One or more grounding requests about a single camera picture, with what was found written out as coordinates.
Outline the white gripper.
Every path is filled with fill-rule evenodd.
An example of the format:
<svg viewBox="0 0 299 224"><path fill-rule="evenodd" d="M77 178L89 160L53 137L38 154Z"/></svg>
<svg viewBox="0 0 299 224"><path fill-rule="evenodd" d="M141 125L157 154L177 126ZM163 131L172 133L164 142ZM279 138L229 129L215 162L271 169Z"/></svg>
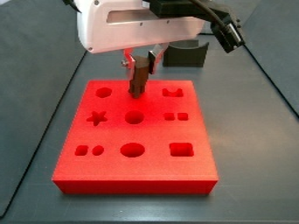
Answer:
<svg viewBox="0 0 299 224"><path fill-rule="evenodd" d="M79 40L91 53L123 50L121 66L133 79L133 47L153 45L148 52L149 74L164 56L168 43L193 39L204 21L196 17L159 18L143 0L73 0L77 12Z"/></svg>

